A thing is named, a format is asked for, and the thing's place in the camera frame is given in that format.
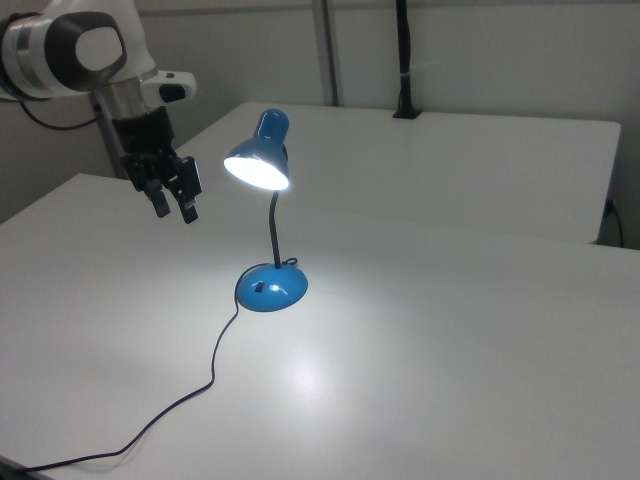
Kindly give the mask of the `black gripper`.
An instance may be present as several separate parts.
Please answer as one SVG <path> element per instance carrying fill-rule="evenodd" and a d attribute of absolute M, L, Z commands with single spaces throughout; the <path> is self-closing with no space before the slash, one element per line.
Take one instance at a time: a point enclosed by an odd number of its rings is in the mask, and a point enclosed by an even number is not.
<path fill-rule="evenodd" d="M 173 172 L 168 185 L 183 220 L 186 224 L 197 220 L 196 197 L 202 193 L 197 164 L 191 156 L 172 160 L 174 131 L 167 109 L 161 106 L 135 117 L 112 119 L 111 123 L 123 149 L 121 163 L 134 188 L 152 203 L 157 217 L 171 212 L 162 183 L 140 170 L 157 175 Z"/>

